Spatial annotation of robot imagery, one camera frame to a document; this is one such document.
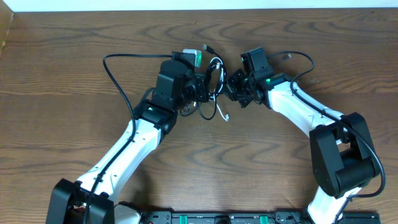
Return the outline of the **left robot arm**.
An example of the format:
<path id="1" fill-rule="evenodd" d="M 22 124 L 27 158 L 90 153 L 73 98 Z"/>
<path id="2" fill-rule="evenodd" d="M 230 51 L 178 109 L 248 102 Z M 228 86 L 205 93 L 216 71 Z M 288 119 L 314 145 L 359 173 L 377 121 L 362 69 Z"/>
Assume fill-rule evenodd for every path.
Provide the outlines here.
<path id="1" fill-rule="evenodd" d="M 115 201 L 138 165 L 171 132 L 178 111 L 207 97 L 208 78 L 195 73 L 200 64 L 192 54 L 162 62 L 152 98 L 129 109 L 131 120 L 114 146 L 76 181 L 61 179 L 53 188 L 47 223 L 140 222 L 137 209 Z"/>

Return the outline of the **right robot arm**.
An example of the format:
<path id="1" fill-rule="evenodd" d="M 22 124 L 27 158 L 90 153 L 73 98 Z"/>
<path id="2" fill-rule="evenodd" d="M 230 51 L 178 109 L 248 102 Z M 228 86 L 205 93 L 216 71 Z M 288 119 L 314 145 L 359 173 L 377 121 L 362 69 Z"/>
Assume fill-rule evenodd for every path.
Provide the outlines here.
<path id="1" fill-rule="evenodd" d="M 226 94 L 243 108 L 255 102 L 282 114 L 307 135 L 318 183 L 308 219 L 343 222 L 349 202 L 378 196 L 386 186 L 367 122 L 359 113 L 345 115 L 318 102 L 299 87 L 298 76 L 276 74 L 272 58 L 261 47 L 242 53 L 244 68 L 227 79 Z"/>

